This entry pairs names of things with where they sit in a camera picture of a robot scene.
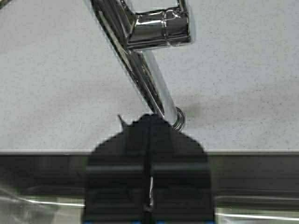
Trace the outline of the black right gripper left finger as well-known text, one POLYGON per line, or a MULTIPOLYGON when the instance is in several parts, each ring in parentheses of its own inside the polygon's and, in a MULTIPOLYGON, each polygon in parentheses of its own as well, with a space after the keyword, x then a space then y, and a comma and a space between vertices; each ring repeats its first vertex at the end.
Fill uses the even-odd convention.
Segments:
POLYGON ((100 143, 85 167, 85 224, 150 222, 150 116, 100 143))

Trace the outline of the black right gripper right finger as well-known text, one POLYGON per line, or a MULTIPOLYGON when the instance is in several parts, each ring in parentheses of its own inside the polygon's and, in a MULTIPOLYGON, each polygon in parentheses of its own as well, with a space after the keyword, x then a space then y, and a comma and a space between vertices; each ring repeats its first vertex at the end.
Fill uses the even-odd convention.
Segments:
POLYGON ((149 116, 153 218, 157 224, 214 224, 209 158, 193 138, 149 116))

